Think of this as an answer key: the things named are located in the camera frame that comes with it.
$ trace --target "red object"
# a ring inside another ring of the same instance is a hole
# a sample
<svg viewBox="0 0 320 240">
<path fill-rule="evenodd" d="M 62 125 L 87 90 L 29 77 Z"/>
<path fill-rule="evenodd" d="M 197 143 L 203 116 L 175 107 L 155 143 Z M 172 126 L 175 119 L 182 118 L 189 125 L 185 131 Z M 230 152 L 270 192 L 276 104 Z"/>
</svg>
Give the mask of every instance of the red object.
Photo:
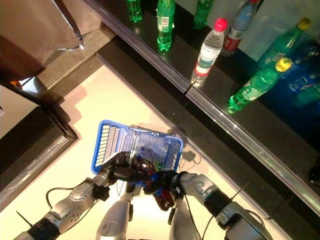
<svg viewBox="0 0 320 240">
<path fill-rule="evenodd" d="M 224 30 L 226 30 L 228 26 L 228 21 L 225 18 L 218 18 L 215 21 L 214 24 L 214 30 L 216 30 L 217 32 L 223 32 Z"/>
<path fill-rule="evenodd" d="M 167 188 L 160 188 L 152 195 L 162 211 L 168 211 L 175 205 L 175 199 Z"/>
<path fill-rule="evenodd" d="M 228 51 L 235 51 L 240 43 L 241 39 L 232 39 L 229 36 L 225 37 L 223 47 Z"/>
</svg>

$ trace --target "green plastic bottle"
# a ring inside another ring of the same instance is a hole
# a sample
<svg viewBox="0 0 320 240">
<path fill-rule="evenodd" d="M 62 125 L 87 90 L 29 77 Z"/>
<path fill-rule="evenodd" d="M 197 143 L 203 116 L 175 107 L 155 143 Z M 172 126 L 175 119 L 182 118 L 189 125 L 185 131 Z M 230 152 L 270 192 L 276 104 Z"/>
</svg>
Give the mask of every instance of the green plastic bottle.
<svg viewBox="0 0 320 240">
<path fill-rule="evenodd" d="M 306 90 L 301 91 L 295 95 L 292 100 L 292 105 L 298 108 L 304 107 L 315 101 L 320 100 L 320 83 L 316 83 Z"/>
<path fill-rule="evenodd" d="M 265 69 L 275 64 L 279 59 L 283 58 L 290 52 L 301 34 L 311 25 L 308 18 L 303 18 L 295 28 L 280 35 L 268 48 L 267 51 L 260 57 L 258 61 L 259 69 Z"/>
<path fill-rule="evenodd" d="M 245 105 L 269 91 L 277 82 L 279 74 L 288 70 L 292 61 L 281 58 L 275 65 L 257 72 L 236 94 L 229 99 L 229 113 L 241 110 Z"/>
<path fill-rule="evenodd" d="M 126 0 L 126 6 L 129 11 L 129 19 L 135 23 L 142 20 L 142 10 L 140 0 Z"/>
<path fill-rule="evenodd" d="M 157 5 L 158 38 L 160 51 L 169 51 L 172 44 L 176 4 L 174 0 L 159 0 Z"/>
<path fill-rule="evenodd" d="M 207 24 L 207 18 L 214 0 L 198 0 L 195 15 L 193 18 L 193 28 L 201 30 Z"/>
</svg>

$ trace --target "robot forearm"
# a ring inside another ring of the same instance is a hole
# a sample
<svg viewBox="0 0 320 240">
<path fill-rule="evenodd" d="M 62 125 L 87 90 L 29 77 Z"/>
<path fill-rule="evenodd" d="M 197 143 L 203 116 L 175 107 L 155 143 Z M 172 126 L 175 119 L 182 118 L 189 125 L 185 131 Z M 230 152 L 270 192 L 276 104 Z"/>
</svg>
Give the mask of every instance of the robot forearm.
<svg viewBox="0 0 320 240">
<path fill-rule="evenodd" d="M 272 240 L 269 232 L 238 203 L 232 201 L 203 174 L 182 172 L 179 184 L 216 218 L 228 240 Z"/>
</svg>

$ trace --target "blue shopping basket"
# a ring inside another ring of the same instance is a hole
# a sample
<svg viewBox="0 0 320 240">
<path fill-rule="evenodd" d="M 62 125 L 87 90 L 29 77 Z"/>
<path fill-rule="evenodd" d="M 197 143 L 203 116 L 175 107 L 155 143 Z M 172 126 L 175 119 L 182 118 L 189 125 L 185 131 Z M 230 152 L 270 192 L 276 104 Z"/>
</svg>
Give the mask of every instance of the blue shopping basket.
<svg viewBox="0 0 320 240">
<path fill-rule="evenodd" d="M 176 171 L 183 147 L 179 137 L 103 120 L 99 124 L 91 170 L 97 174 L 113 153 L 133 152 L 157 169 Z"/>
</svg>

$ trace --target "black tape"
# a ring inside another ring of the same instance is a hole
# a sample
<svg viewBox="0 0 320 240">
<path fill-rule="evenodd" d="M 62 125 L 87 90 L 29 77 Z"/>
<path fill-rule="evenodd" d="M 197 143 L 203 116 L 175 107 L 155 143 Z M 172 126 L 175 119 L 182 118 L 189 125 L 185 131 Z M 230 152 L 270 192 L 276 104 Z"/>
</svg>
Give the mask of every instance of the black tape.
<svg viewBox="0 0 320 240">
<path fill-rule="evenodd" d="M 35 240 L 55 240 L 60 236 L 60 232 L 57 226 L 46 218 L 42 218 L 27 232 Z"/>
<path fill-rule="evenodd" d="M 216 218 L 232 200 L 219 189 L 212 192 L 204 201 L 204 206 Z"/>
</svg>

